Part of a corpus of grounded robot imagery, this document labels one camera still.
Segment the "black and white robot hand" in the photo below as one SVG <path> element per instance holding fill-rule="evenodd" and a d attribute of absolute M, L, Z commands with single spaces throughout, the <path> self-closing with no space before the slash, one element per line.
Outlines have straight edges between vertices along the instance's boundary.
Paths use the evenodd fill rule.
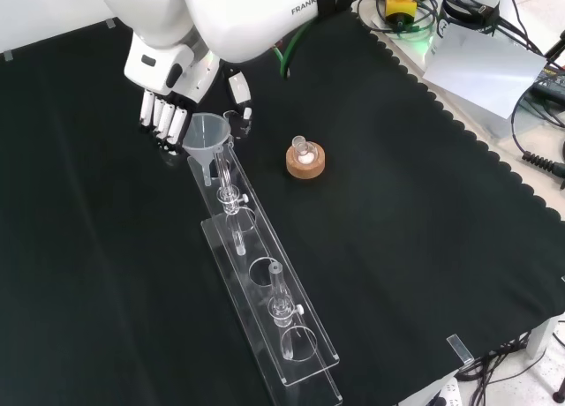
<path fill-rule="evenodd" d="M 144 89 L 139 126 L 169 156 L 184 152 L 182 142 L 192 114 L 219 76 L 232 101 L 232 134 L 242 139 L 251 130 L 252 95 L 245 75 L 214 54 L 195 29 L 167 48 L 150 47 L 134 34 L 124 75 Z"/>

